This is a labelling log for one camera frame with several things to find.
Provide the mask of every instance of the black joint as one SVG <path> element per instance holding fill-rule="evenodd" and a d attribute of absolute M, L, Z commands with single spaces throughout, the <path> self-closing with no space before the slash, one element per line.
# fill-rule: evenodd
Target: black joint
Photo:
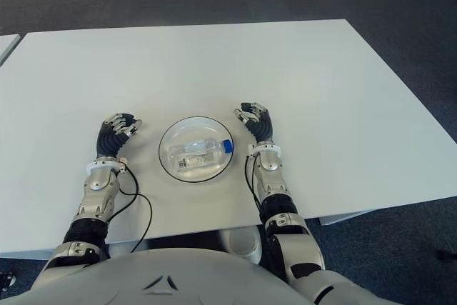
<path fill-rule="evenodd" d="M 334 289 L 333 286 L 329 286 L 326 289 L 324 289 L 317 297 L 316 300 L 314 301 L 315 305 L 318 305 L 322 299 L 332 290 Z"/>
<path fill-rule="evenodd" d="M 260 206 L 260 220 L 265 224 L 275 214 L 297 214 L 292 198 L 286 194 L 274 194 L 265 198 Z"/>
<path fill-rule="evenodd" d="M 264 121 L 253 121 L 249 119 L 246 122 L 246 128 L 253 134 L 257 142 L 268 141 L 273 136 L 271 124 Z"/>
<path fill-rule="evenodd" d="M 294 264 L 291 270 L 295 279 L 300 279 L 304 276 L 309 276 L 315 271 L 320 271 L 322 268 L 318 264 Z"/>
<path fill-rule="evenodd" d="M 93 249 L 86 249 L 83 256 L 57 257 L 47 265 L 46 269 L 63 266 L 78 266 L 80 264 L 96 264 L 100 256 Z"/>
<path fill-rule="evenodd" d="M 269 260 L 268 262 L 270 264 L 270 271 L 281 280 L 287 282 L 283 251 L 276 237 L 273 237 L 273 239 L 270 241 L 267 254 Z"/>
<path fill-rule="evenodd" d="M 251 103 L 241 103 L 241 110 L 243 110 L 245 112 L 252 112 Z"/>
<path fill-rule="evenodd" d="M 271 221 L 268 227 L 265 229 L 266 236 L 271 237 L 273 235 L 279 234 L 305 234 L 309 235 L 306 228 L 299 225 L 287 225 L 287 226 L 278 226 L 276 221 Z"/>
<path fill-rule="evenodd" d="M 136 120 L 134 119 L 135 116 L 133 114 L 122 114 L 122 116 L 126 120 L 126 126 L 130 126 L 130 125 L 136 123 Z"/>
<path fill-rule="evenodd" d="M 129 137 L 125 133 L 116 135 L 112 132 L 111 125 L 107 127 L 108 129 L 102 127 L 100 130 L 96 147 L 97 157 L 110 156 L 116 158 L 119 149 L 127 142 Z"/>
<path fill-rule="evenodd" d="M 63 243 L 80 241 L 93 244 L 101 249 L 104 247 L 107 234 L 108 224 L 104 221 L 92 218 L 78 219 L 71 223 Z"/>

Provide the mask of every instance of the clear glass plate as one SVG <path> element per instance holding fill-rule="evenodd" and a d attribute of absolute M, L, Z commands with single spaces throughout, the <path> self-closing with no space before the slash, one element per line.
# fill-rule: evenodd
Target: clear glass plate
<path fill-rule="evenodd" d="M 165 171 L 175 179 L 185 182 L 202 182 L 219 175 L 230 163 L 233 152 L 225 154 L 224 160 L 217 164 L 202 166 L 187 171 L 176 171 L 173 168 L 169 149 L 171 146 L 187 144 L 199 139 L 233 139 L 229 130 L 215 119 L 209 117 L 189 117 L 178 121 L 168 128 L 159 145 L 159 160 Z"/>

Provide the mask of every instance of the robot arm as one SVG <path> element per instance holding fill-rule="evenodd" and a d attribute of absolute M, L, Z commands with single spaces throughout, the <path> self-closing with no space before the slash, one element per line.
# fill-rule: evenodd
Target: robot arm
<path fill-rule="evenodd" d="M 249 147 L 249 153 L 257 179 L 260 219 L 273 260 L 272 272 L 314 304 L 396 304 L 374 296 L 336 272 L 325 270 L 321 250 L 298 214 L 283 179 L 281 149 L 273 142 L 268 110 L 257 103 L 242 103 L 235 115 L 257 142 Z"/>
<path fill-rule="evenodd" d="M 102 123 L 97 159 L 87 166 L 84 197 L 63 243 L 54 250 L 32 288 L 106 259 L 105 238 L 119 192 L 117 174 L 126 171 L 126 160 L 118 161 L 117 154 L 140 126 L 141 120 L 131 114 L 115 114 Z"/>

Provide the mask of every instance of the white table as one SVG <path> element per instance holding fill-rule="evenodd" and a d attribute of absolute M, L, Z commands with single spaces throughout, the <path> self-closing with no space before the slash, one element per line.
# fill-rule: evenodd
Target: white table
<path fill-rule="evenodd" d="M 20 38 L 19 35 L 0 36 L 0 66 Z"/>
<path fill-rule="evenodd" d="M 456 144 L 344 20 L 28 34 L 0 82 L 0 221 L 11 222 L 0 252 L 61 243 L 100 123 L 117 111 L 144 120 L 121 156 L 154 205 L 147 237 L 259 223 L 243 179 L 252 138 L 232 112 L 240 101 L 269 108 L 306 218 L 457 195 Z M 219 177 L 186 184 L 157 150 L 169 125 L 194 115 L 224 123 L 235 152 Z M 138 239 L 148 216 L 137 201 L 108 241 Z"/>

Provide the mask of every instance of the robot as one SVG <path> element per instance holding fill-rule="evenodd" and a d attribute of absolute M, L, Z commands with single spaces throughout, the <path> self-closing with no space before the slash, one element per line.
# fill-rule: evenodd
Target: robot
<path fill-rule="evenodd" d="M 253 183 L 248 186 L 265 229 L 263 250 L 270 270 L 205 249 L 154 249 L 110 259 L 105 238 L 116 215 L 117 176 L 131 173 L 117 155 L 141 126 L 133 115 L 116 114 L 101 125 L 97 157 L 87 167 L 84 197 L 64 242 L 31 290 L 1 305 L 397 304 L 325 270 L 321 250 L 298 215 L 283 179 L 281 150 L 273 142 L 268 110 L 257 103 L 242 103 L 235 115 L 256 139 L 248 158 L 253 161 L 258 198 Z"/>

